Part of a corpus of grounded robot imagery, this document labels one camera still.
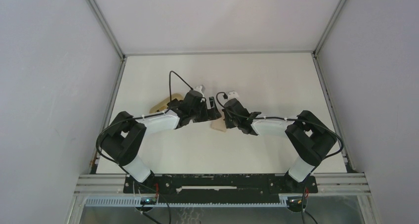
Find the beige oval tray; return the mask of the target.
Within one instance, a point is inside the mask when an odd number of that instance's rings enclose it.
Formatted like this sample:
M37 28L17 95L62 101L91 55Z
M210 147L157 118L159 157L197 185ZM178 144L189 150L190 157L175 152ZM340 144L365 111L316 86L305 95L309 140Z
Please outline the beige oval tray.
M161 102L157 103L156 105L154 105L150 110L149 113L157 113L157 112L162 112L163 110L168 109L168 105L170 102L173 102L175 100L183 100L184 96L179 94L179 93L174 93L171 94L169 97L167 97L166 99L162 100Z

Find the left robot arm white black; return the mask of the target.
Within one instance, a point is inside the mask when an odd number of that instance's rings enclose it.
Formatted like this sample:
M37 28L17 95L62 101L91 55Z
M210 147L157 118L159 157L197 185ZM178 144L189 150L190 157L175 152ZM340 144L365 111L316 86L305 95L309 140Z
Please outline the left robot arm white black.
M117 114L97 137L96 150L135 179L143 193L154 188L153 172L138 152L147 135L180 129L190 123L213 121L222 117L214 97L205 98L199 90L190 90L182 100L169 101L167 109L134 117L126 111Z

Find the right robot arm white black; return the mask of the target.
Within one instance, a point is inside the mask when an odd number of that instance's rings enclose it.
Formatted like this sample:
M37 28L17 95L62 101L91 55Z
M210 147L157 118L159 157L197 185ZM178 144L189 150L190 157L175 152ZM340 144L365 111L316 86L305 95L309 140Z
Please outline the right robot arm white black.
M286 188L299 192L305 179L328 157L338 135L327 128L312 112L302 111L294 118L263 116L250 113L241 102L230 99L222 106L228 129L238 128L244 134L285 136L298 157L286 173Z

